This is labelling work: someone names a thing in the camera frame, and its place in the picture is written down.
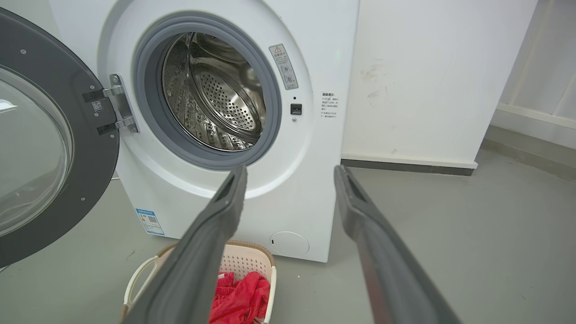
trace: floor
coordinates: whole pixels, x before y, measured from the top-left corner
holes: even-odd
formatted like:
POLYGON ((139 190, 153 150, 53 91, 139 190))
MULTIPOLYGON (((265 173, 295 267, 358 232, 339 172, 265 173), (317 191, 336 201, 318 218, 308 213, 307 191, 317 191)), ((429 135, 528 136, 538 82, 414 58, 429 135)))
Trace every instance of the floor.
MULTIPOLYGON (((464 323, 576 317, 576 184, 480 151, 471 177, 354 169, 464 323)), ((117 323, 145 234, 119 181, 69 233, 0 273, 5 323, 117 323)), ((271 323, 369 323, 353 242, 334 222, 328 263, 277 258, 271 323)))

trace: stainless steel drum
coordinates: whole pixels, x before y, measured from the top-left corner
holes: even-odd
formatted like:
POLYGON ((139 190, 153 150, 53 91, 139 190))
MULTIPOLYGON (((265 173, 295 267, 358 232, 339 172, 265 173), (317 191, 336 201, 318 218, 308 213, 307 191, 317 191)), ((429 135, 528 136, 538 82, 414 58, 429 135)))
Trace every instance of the stainless steel drum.
MULTIPOLYGON (((180 35, 162 67, 162 88, 173 117, 192 138, 216 150, 254 146, 266 121, 262 88, 240 53, 216 56, 198 40, 206 35, 180 35)), ((221 40, 210 36, 214 44, 221 40)))

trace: white front-loading washing machine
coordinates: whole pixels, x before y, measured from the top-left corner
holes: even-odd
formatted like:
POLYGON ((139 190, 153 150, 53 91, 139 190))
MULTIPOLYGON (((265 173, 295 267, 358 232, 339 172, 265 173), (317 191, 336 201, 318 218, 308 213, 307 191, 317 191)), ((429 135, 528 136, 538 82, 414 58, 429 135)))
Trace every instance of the white front-loading washing machine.
POLYGON ((75 226, 114 169, 135 209, 118 217, 180 238, 241 164, 234 238, 327 261, 358 0, 50 6, 59 40, 0 11, 0 268, 75 226))

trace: washing machine door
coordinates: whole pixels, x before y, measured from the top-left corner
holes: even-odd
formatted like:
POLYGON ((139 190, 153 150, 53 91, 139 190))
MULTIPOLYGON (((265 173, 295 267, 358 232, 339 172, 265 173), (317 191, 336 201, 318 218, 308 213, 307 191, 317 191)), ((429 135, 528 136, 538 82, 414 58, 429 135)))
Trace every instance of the washing machine door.
POLYGON ((66 46, 2 8, 0 31, 2 268, 91 210, 114 172, 119 132, 102 85, 66 46))

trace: laundry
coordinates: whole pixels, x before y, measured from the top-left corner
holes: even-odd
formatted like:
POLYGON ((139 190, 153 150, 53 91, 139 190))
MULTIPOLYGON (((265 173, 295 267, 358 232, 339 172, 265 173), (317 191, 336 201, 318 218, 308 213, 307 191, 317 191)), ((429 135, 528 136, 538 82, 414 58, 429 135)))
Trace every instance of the laundry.
POLYGON ((264 318, 270 295, 270 284, 258 272, 250 272, 234 282, 234 273, 218 276, 209 323, 250 324, 264 318))

